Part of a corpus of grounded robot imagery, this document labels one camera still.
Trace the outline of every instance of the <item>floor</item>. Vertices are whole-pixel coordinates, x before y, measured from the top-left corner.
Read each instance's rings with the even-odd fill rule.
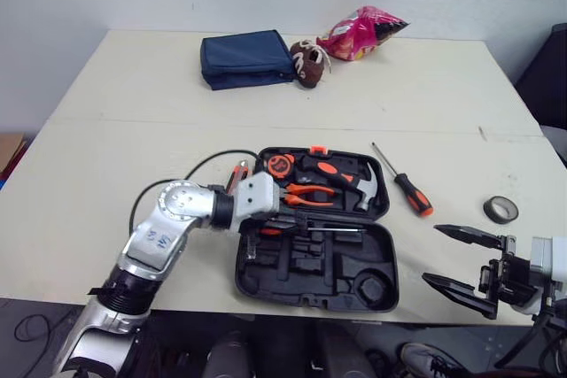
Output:
[[[30,343],[14,339],[13,330],[30,314],[43,314],[51,323],[64,320],[52,332],[50,344],[42,360],[28,375],[30,378],[50,376],[50,368],[58,348],[81,312],[80,306],[36,303],[0,298],[0,365],[3,376],[21,377],[35,362],[45,345],[41,337]],[[161,312],[152,314],[150,328],[156,338],[168,347],[186,351],[193,359],[193,372],[204,365],[206,354],[216,339],[230,330],[241,330],[249,341],[257,361],[258,376],[302,376],[304,354],[315,328],[316,320],[275,316],[236,316],[219,313]],[[363,350],[379,349],[392,362],[405,342],[428,343],[451,353],[471,372],[483,372],[497,361],[525,332],[520,327],[423,327],[367,321],[338,321],[355,337]],[[45,324],[40,318],[28,322],[19,335],[44,335]],[[536,366],[537,357],[545,345],[543,337],[536,339],[523,352],[521,363]]]

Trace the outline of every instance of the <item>orange screwdriver handle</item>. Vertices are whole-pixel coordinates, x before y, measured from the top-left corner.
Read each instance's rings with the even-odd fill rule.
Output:
[[[326,186],[319,185],[296,185],[291,183],[285,187],[290,194],[301,195],[307,194],[309,192],[321,191],[328,195],[335,195],[335,190],[333,188],[328,188]]]
[[[297,195],[286,195],[283,199],[289,205],[312,205],[313,207],[331,207],[333,203],[316,203],[314,201],[307,201]]]
[[[421,190],[416,188],[414,184],[409,181],[408,175],[405,173],[398,174],[394,180],[396,184],[404,191],[411,208],[420,216],[429,216],[433,214],[433,207],[429,199],[423,194]]]

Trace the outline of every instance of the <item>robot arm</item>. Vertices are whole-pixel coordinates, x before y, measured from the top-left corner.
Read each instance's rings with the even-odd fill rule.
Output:
[[[263,172],[239,182],[234,196],[191,181],[169,183],[130,236],[102,288],[89,293],[90,301],[56,357],[55,376],[63,371],[102,378],[124,374],[151,303],[191,230],[212,226],[238,231],[244,220],[278,210],[279,188]]]
[[[555,317],[558,327],[565,327],[563,305],[556,301],[567,295],[567,237],[532,239],[531,258],[515,255],[516,238],[492,235],[485,231],[456,225],[435,228],[463,243],[477,243],[502,251],[500,259],[490,260],[480,269],[478,290],[486,297],[477,297],[474,287],[436,274],[423,274],[423,279],[445,297],[460,305],[496,319],[498,302],[503,301],[523,314],[543,310]]]

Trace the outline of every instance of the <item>orange handle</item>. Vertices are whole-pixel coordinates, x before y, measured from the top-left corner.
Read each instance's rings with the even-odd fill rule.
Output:
[[[286,189],[289,193],[295,195],[306,194],[308,192],[316,192],[318,190],[324,192],[325,194],[335,195],[335,190],[333,188],[319,185],[296,185],[295,183],[292,183],[290,185],[287,185]]]
[[[286,195],[284,201],[289,205],[312,205],[313,207],[330,207],[333,203],[316,203],[314,201],[307,201],[297,195]]]
[[[406,198],[408,199],[411,208],[419,214],[420,216],[429,216],[433,214],[433,206],[429,202],[429,199],[423,194],[421,190],[416,188],[414,184],[409,181],[408,175],[405,173],[398,174],[394,180],[398,186],[404,191],[406,194]]]
[[[322,170],[327,174],[342,176],[349,183],[352,183],[353,180],[354,180],[354,176],[352,176],[351,174],[339,173],[338,169],[334,165],[329,164],[329,163],[325,163],[324,161],[319,161],[317,163],[317,167],[319,167],[319,170]]]

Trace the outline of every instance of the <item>screwdriver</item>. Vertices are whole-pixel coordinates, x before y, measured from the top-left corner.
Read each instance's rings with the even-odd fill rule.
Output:
[[[382,153],[382,151],[377,147],[375,143],[372,143],[372,148],[376,152],[376,154],[390,167],[395,176],[393,181],[403,190],[404,194],[406,194],[406,198],[408,199],[411,208],[419,214],[420,216],[429,216],[433,214],[433,207],[429,202],[429,199],[423,194],[421,190],[416,188],[414,184],[409,181],[408,175],[405,173],[398,173],[396,169],[393,168],[388,158]]]

